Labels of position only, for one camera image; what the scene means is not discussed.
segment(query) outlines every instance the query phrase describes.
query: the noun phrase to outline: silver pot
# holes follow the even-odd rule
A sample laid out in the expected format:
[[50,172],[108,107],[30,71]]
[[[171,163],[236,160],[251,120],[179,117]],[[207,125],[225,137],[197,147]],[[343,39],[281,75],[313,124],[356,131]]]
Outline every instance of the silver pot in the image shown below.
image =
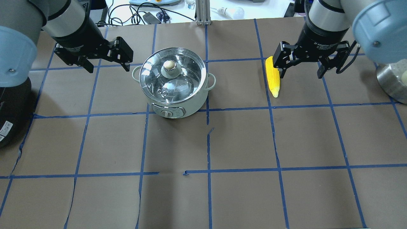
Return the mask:
[[[205,63],[185,48],[166,48],[151,55],[132,72],[153,110],[166,118],[184,118],[197,112],[215,87],[216,78]],[[214,83],[208,87],[208,77]]]
[[395,100],[407,104],[407,59],[377,68],[382,89]]

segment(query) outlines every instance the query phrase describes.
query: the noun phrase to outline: white surface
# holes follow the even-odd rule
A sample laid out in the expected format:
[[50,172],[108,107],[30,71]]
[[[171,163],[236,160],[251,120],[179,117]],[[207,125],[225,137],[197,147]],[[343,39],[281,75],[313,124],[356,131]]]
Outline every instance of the white surface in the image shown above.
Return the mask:
[[[251,0],[210,0],[210,7],[221,8],[221,7],[242,7],[245,10],[244,19],[254,19],[254,18],[282,18],[287,10],[288,5],[294,2],[294,0],[265,0],[264,2],[254,3]],[[106,0],[108,6],[112,4],[112,0]],[[115,6],[121,4],[128,4],[128,0],[114,0]],[[185,0],[174,6],[162,6],[163,8],[176,11],[178,13],[184,14],[192,19],[195,18],[195,10],[190,10],[186,7]],[[160,10],[149,7],[141,7],[142,11],[150,12],[154,16]],[[171,23],[180,22],[190,22],[188,18],[184,18],[178,14],[167,12],[171,18]],[[112,13],[112,18],[117,17],[125,21],[130,18],[132,13],[128,6],[122,6],[115,9]],[[218,13],[211,12],[211,20],[230,20],[228,17],[221,16]]]

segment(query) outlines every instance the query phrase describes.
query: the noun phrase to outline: white label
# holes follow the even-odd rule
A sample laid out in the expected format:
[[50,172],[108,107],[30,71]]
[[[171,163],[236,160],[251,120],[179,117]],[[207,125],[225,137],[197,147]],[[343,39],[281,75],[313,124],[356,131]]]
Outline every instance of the white label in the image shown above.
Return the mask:
[[0,134],[3,136],[7,136],[7,134],[9,134],[11,130],[11,127],[13,127],[13,124],[9,121],[6,121],[0,130]]

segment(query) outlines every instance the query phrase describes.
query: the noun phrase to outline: yellow object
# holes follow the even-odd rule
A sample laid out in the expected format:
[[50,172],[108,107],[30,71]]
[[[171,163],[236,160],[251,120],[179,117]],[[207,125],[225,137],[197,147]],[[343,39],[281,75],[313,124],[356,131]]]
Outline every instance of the yellow object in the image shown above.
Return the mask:
[[273,66],[273,56],[266,59],[266,76],[269,84],[269,90],[274,98],[278,97],[280,90],[280,73],[278,69]]

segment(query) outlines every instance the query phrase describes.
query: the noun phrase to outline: glass lid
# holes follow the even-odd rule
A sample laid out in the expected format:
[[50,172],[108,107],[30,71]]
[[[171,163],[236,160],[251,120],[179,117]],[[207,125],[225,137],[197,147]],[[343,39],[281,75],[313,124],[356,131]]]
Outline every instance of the glass lid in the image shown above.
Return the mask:
[[175,104],[197,94],[206,79],[202,59],[184,48],[166,48],[154,53],[140,70],[140,85],[152,100]]

